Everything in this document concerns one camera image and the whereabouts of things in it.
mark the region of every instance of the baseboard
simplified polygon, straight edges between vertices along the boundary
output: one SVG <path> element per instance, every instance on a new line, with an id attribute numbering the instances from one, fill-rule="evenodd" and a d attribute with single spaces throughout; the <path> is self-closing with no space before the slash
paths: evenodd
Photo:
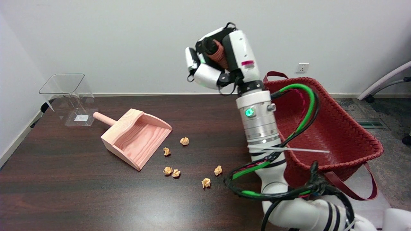
<path id="1" fill-rule="evenodd" d="M 24 138 L 28 135 L 31 131 L 30 125 L 32 125 L 36 120 L 40 119 L 42 116 L 42 112 L 38 112 L 38 114 L 30 120 L 30 122 L 26 125 L 25 129 L 16 137 L 16 139 L 10 144 L 10 146 L 6 149 L 6 151 L 0 156 L 0 169 L 4 166 L 10 156 L 14 153 L 17 147 L 21 144 Z"/>
<path id="2" fill-rule="evenodd" d="M 219 95 L 218 92 L 213 93 L 97 93 L 95 97 L 115 97 L 115 96 L 147 96 L 147 95 Z M 330 93 L 335 99 L 349 98 L 356 99 L 360 94 L 346 94 L 346 93 Z M 374 98 L 411 98 L 411 94 L 376 94 Z"/>
<path id="3" fill-rule="evenodd" d="M 330 93 L 330 95 L 335 99 L 348 98 L 356 99 L 360 94 L 345 94 L 345 93 Z M 374 98 L 377 99 L 399 99 L 399 98 L 411 98 L 411 94 L 376 94 Z"/>

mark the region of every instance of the green indicator light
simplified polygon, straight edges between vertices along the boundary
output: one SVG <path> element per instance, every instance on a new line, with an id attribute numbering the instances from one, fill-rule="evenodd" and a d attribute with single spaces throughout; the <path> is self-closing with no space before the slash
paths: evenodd
<path id="1" fill-rule="evenodd" d="M 204 59 L 202 55 L 200 55 L 199 58 L 200 58 L 200 63 L 206 63 L 206 60 Z"/>
<path id="2" fill-rule="evenodd" d="M 245 110 L 245 115 L 250 117 L 254 114 L 254 110 L 252 108 L 249 108 L 247 110 Z"/>

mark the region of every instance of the gray carpet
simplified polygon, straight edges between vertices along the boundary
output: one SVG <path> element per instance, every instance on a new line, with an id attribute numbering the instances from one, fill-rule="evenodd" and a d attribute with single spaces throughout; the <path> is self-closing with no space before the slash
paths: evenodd
<path id="1" fill-rule="evenodd" d="M 401 140 L 411 130 L 411 99 L 337 99 L 354 118 L 380 118 L 389 128 L 369 130 L 384 146 L 381 157 L 369 162 L 380 192 L 393 208 L 411 210 L 411 146 Z"/>

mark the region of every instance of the wooden dustpan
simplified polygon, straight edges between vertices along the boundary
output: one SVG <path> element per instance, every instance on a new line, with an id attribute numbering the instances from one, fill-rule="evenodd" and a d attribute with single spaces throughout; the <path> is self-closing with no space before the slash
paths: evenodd
<path id="1" fill-rule="evenodd" d="M 111 126 L 101 136 L 105 147 L 138 171 L 172 131 L 163 120 L 135 109 L 118 121 L 98 112 L 93 117 Z"/>

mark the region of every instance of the crumpled paper ball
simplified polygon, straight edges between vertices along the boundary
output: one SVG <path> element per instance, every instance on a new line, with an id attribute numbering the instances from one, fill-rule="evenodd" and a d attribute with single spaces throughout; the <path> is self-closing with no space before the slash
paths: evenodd
<path id="1" fill-rule="evenodd" d="M 173 176 L 173 177 L 179 177 L 179 176 L 180 176 L 180 172 L 181 172 L 181 171 L 179 171 L 178 169 L 175 169 L 175 170 L 173 171 L 172 176 Z"/>
<path id="2" fill-rule="evenodd" d="M 181 140 L 180 140 L 180 144 L 182 144 L 182 145 L 188 145 L 188 138 L 187 137 L 183 137 L 183 138 L 181 138 Z"/>
<path id="3" fill-rule="evenodd" d="M 170 175 L 173 172 L 173 169 L 171 167 L 166 167 L 163 170 L 163 173 L 166 175 Z"/>
<path id="4" fill-rule="evenodd" d="M 170 152 L 170 149 L 169 149 L 169 148 L 163 148 L 163 151 L 164 151 L 164 155 L 165 155 L 165 156 L 168 156 L 168 155 L 170 155 L 170 154 L 171 154 L 171 152 Z"/>
<path id="5" fill-rule="evenodd" d="M 218 165 L 217 168 L 214 169 L 214 174 L 218 176 L 223 172 L 223 169 L 221 168 L 221 165 Z"/>
<path id="6" fill-rule="evenodd" d="M 202 180 L 201 183 L 203 184 L 203 188 L 211 186 L 211 180 L 208 178 L 204 178 L 204 180 Z"/>

